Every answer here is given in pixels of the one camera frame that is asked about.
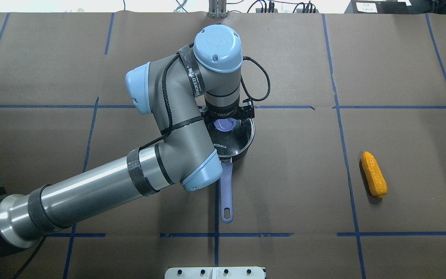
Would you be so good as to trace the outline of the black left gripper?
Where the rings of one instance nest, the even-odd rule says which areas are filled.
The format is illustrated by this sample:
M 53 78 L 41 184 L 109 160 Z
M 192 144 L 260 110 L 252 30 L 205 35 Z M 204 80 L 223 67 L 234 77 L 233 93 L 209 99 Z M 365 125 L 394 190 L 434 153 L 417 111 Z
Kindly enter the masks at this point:
M 201 115 L 206 124 L 214 122 L 218 119 L 236 119 L 247 120 L 255 117 L 254 104 L 251 99 L 245 99 L 244 102 L 234 101 L 228 106 L 219 107 L 212 105 L 206 101 L 205 108 L 201 109 Z

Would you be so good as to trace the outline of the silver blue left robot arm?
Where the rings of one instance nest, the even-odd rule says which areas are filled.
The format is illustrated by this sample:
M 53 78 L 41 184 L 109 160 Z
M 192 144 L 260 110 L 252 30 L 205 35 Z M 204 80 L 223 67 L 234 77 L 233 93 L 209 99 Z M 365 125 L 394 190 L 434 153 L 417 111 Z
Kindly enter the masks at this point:
M 253 117 L 252 101 L 239 102 L 244 60 L 239 34 L 214 24 L 174 55 L 129 71 L 129 96 L 140 113 L 153 114 L 161 136 L 28 195 L 9 195 L 0 185 L 0 257 L 167 186 L 191 192 L 216 182 L 223 168 L 206 119 Z

